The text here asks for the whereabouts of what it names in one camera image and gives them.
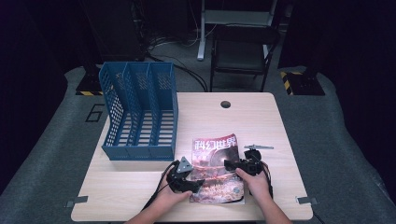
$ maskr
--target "dark background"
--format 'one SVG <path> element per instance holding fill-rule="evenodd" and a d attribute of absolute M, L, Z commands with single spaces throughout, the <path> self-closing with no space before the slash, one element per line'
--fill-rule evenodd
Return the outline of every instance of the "dark background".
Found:
<path fill-rule="evenodd" d="M 221 1 L 212 2 L 208 7 L 221 6 Z M 266 8 L 255 1 L 225 2 L 229 8 Z M 103 62 L 97 34 L 92 31 L 81 3 L 77 0 L 0 3 L 2 191 L 62 101 L 67 87 L 64 73 Z M 295 1 L 278 67 L 314 65 L 333 82 L 348 131 L 381 174 L 395 202 L 394 5 L 391 1 L 374 0 Z M 167 28 L 171 33 L 189 34 L 195 28 L 190 6 L 183 6 L 178 10 L 187 17 L 186 22 L 178 24 L 176 30 Z M 191 6 L 200 25 L 199 1 L 191 1 Z"/>

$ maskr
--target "file organizer compartment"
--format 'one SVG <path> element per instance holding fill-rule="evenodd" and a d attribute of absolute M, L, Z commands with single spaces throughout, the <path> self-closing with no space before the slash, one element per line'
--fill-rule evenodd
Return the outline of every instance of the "file organizer compartment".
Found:
<path fill-rule="evenodd" d="M 99 72 L 112 161 L 173 161 L 177 92 L 172 63 L 106 62 Z"/>

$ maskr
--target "cable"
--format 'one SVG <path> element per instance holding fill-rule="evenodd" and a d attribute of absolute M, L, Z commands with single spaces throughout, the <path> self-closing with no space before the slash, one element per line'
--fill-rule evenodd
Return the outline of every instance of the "cable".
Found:
<path fill-rule="evenodd" d="M 204 89 L 204 92 L 208 92 L 207 85 L 206 85 L 206 82 L 204 81 L 204 79 L 202 77 L 200 77 L 198 74 L 196 74 L 196 73 L 192 72 L 191 70 L 189 70 L 187 68 L 187 66 L 184 63 L 182 63 L 179 59 L 171 57 L 171 56 L 166 56 L 166 55 L 157 55 L 157 56 L 167 57 L 167 58 L 172 58 L 172 59 L 177 60 L 184 67 L 182 67 L 180 65 L 177 65 L 177 64 L 175 64 L 175 67 L 180 69 L 180 70 L 182 70 L 182 71 L 184 71 L 184 72 L 186 72 L 186 73 L 188 73 L 190 76 L 192 76 L 201 85 L 201 87 Z M 163 60 L 158 59 L 158 58 L 154 57 L 153 55 L 151 55 L 149 53 L 147 54 L 147 57 L 149 57 L 150 59 L 154 60 L 155 62 L 163 62 Z"/>
<path fill-rule="evenodd" d="M 163 190 L 166 186 L 169 185 L 169 183 L 168 183 L 167 185 L 165 185 L 163 188 L 160 189 L 161 183 L 163 182 L 163 178 L 165 177 L 166 173 L 168 173 L 168 170 L 171 168 L 171 166 L 173 166 L 175 164 L 176 164 L 176 161 L 172 161 L 172 163 L 170 165 L 168 165 L 168 167 L 166 167 L 165 171 L 161 175 L 161 179 L 160 179 L 160 182 L 158 183 L 157 188 L 155 189 L 151 198 L 149 198 L 148 202 L 143 207 L 142 211 L 145 210 L 147 207 L 149 207 L 151 205 L 151 203 L 154 202 L 154 200 L 157 198 L 157 195 L 161 192 L 161 190 Z"/>
<path fill-rule="evenodd" d="M 318 218 L 318 220 L 320 221 L 320 223 L 325 224 L 324 221 L 318 216 L 318 214 L 316 214 L 314 212 L 314 216 Z"/>

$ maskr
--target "magazine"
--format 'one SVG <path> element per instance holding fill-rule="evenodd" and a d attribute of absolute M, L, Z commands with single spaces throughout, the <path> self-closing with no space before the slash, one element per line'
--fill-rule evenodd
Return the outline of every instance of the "magazine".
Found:
<path fill-rule="evenodd" d="M 190 202 L 244 202 L 244 182 L 236 173 L 225 170 L 224 160 L 239 161 L 235 134 L 193 139 L 191 180 L 204 179 L 205 182 L 197 193 L 190 196 Z"/>

